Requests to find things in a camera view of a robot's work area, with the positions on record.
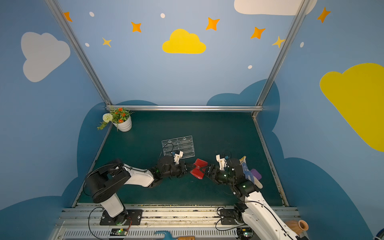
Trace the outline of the clear acrylic card organizer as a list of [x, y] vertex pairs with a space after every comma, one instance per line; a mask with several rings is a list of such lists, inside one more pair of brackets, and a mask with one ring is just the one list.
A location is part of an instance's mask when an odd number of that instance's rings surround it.
[[163, 140], [162, 147], [164, 156], [172, 156], [172, 153], [176, 153], [176, 151], [183, 152], [181, 159], [192, 158], [195, 156], [193, 136]]

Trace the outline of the red card holder wallet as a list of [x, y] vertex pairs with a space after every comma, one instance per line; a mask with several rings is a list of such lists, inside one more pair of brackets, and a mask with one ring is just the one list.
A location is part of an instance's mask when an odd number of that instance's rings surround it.
[[193, 169], [190, 171], [190, 173], [197, 179], [202, 180], [205, 175], [204, 168], [208, 166], [208, 163], [206, 161], [203, 161], [201, 159], [197, 159], [193, 164]]

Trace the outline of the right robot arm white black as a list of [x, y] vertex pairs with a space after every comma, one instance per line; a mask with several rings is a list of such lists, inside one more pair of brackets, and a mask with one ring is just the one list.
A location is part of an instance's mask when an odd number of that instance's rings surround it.
[[249, 170], [246, 157], [221, 158], [218, 165], [196, 160], [196, 170], [218, 185], [228, 185], [240, 201], [235, 204], [233, 219], [244, 223], [261, 240], [306, 240], [295, 233], [270, 207], [261, 193], [260, 181]]

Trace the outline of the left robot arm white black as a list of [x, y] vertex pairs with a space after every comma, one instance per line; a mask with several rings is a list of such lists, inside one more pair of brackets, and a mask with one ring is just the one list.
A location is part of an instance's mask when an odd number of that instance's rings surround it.
[[181, 178], [195, 168], [173, 156], [160, 158], [156, 165], [149, 169], [131, 167], [115, 159], [108, 164], [89, 173], [85, 179], [85, 188], [95, 204], [100, 204], [108, 216], [116, 219], [126, 209], [117, 196], [124, 185], [136, 185], [144, 188], [158, 186], [164, 178]]

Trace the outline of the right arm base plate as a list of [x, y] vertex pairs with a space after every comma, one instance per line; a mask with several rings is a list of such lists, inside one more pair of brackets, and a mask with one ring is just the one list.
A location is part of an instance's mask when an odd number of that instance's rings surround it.
[[224, 226], [238, 225], [239, 221], [236, 218], [235, 211], [233, 209], [220, 208], [218, 210], [220, 223]]

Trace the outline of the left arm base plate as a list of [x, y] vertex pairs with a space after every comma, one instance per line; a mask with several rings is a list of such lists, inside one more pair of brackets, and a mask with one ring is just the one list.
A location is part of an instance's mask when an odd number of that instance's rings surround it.
[[143, 210], [123, 210], [116, 217], [111, 217], [106, 210], [103, 211], [101, 226], [138, 226], [141, 223]]

